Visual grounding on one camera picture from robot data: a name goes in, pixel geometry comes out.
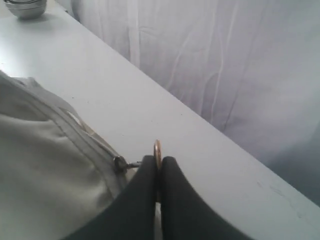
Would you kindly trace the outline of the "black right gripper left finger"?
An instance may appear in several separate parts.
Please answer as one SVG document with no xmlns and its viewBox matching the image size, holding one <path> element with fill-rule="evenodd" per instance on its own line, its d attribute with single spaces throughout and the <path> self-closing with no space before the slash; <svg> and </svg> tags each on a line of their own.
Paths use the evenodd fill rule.
<svg viewBox="0 0 320 240">
<path fill-rule="evenodd" d="M 153 240 L 157 177 L 154 156 L 144 156 L 134 177 L 112 204 L 65 239 Z"/>
</svg>

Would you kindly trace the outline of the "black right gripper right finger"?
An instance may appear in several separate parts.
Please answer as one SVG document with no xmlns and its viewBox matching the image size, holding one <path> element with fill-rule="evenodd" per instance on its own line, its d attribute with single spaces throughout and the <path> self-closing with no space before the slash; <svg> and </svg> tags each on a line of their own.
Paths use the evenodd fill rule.
<svg viewBox="0 0 320 240">
<path fill-rule="evenodd" d="M 251 239 L 204 202 L 172 156 L 162 160 L 159 185 L 165 240 Z"/>
</svg>

